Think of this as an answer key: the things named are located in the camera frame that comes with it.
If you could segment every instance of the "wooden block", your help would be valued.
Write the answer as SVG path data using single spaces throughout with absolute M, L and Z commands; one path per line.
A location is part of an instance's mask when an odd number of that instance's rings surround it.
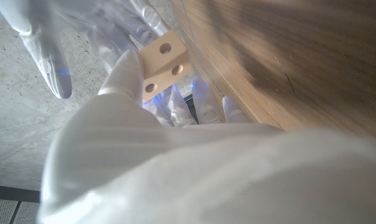
M 192 70 L 187 48 L 173 30 L 140 50 L 139 54 L 144 64 L 144 102 Z

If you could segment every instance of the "glove finger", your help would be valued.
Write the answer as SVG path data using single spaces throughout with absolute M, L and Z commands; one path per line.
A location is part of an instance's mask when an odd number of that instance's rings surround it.
M 136 14 L 130 12 L 124 5 L 114 2 L 106 4 L 103 9 L 112 18 L 111 20 L 121 29 L 124 29 L 140 44 L 147 46 L 157 38 L 157 35 Z
M 227 123 L 251 123 L 246 114 L 239 108 L 231 97 L 223 97 L 223 108 L 225 121 Z
M 116 26 L 112 21 L 109 21 L 101 16 L 96 16 L 90 20 L 123 52 L 137 49 L 128 34 L 126 34 L 120 27 Z
M 163 110 L 170 117 L 174 127 L 185 127 L 190 124 L 197 124 L 190 114 L 187 103 L 182 98 L 176 84 L 165 89 L 159 94 Z
M 120 4 L 121 7 L 139 16 L 158 37 L 170 30 L 170 27 L 147 0 L 121 1 Z
M 172 121 L 163 110 L 162 104 L 157 96 L 143 103 L 143 108 L 155 115 L 156 119 L 163 126 L 173 126 Z
M 105 70 L 111 73 L 120 58 L 119 48 L 96 27 L 87 30 L 82 35 L 85 35 L 89 43 L 91 43 L 93 50 L 102 61 Z
M 47 2 L 0 1 L 0 11 L 19 32 L 25 48 L 54 95 L 72 94 L 72 82 Z
M 19 36 L 52 93 L 60 99 L 69 98 L 72 94 L 72 82 L 59 38 L 52 30 L 42 27 L 38 27 L 33 33 Z
M 199 124 L 222 123 L 223 114 L 207 83 L 195 78 L 191 87 Z

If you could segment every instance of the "wood grain surface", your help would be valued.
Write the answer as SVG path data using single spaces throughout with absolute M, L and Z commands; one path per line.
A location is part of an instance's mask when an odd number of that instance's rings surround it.
M 376 0 L 172 0 L 221 104 L 283 129 L 376 138 Z

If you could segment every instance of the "white glove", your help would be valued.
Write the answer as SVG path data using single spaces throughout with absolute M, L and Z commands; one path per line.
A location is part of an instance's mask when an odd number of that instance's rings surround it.
M 141 107 L 142 79 L 137 51 L 125 52 L 58 131 L 40 223 L 376 223 L 375 142 L 253 123 L 161 126 Z M 193 91 L 199 123 L 220 122 L 206 83 Z M 175 86 L 158 99 L 169 124 L 193 120 Z M 223 105 L 226 121 L 243 121 L 230 98 Z
M 203 79 L 196 78 L 191 87 L 199 124 L 222 123 L 223 113 L 219 110 L 208 84 Z M 164 90 L 159 97 L 144 103 L 143 108 L 155 115 L 163 126 L 185 127 L 197 124 L 176 85 Z M 223 98 L 223 108 L 227 123 L 251 123 L 231 97 Z
M 119 50 L 136 48 L 129 35 L 145 46 L 169 30 L 147 0 L 0 0 L 0 11 L 61 99 L 72 94 L 58 37 L 63 27 L 87 38 L 108 73 L 120 57 Z

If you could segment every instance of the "white sleeve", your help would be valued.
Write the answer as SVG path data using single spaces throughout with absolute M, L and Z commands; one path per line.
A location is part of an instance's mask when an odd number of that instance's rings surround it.
M 40 222 L 376 223 L 376 142 L 264 124 L 163 127 L 131 93 L 94 97 L 54 139 Z

